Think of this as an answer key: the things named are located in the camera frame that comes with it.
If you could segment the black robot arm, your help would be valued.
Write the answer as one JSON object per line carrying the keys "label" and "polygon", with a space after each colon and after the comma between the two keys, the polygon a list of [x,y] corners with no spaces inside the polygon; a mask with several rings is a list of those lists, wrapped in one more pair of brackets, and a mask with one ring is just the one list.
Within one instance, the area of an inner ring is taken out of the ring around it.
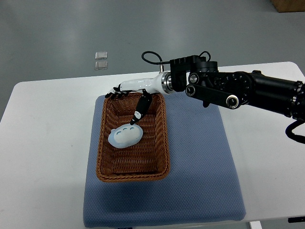
{"label": "black robot arm", "polygon": [[139,122],[148,112],[153,94],[185,92],[188,97],[228,109],[250,105],[293,118],[285,134],[304,143],[302,135],[293,130],[305,123],[305,84],[265,76],[259,70],[247,72],[220,72],[211,56],[191,55],[164,62],[159,58],[159,74],[154,78],[129,80],[113,87],[106,97],[121,98],[131,92],[141,93],[131,125]]}

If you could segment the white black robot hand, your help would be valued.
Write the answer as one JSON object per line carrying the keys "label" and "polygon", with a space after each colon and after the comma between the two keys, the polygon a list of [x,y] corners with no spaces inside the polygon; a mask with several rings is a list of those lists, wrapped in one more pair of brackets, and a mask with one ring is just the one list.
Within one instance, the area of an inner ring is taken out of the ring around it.
{"label": "white black robot hand", "polygon": [[167,73],[160,73],[154,78],[143,78],[122,82],[119,87],[113,87],[105,98],[122,98],[132,92],[142,92],[137,103],[130,125],[139,122],[148,112],[151,105],[151,94],[166,93],[165,76]]}

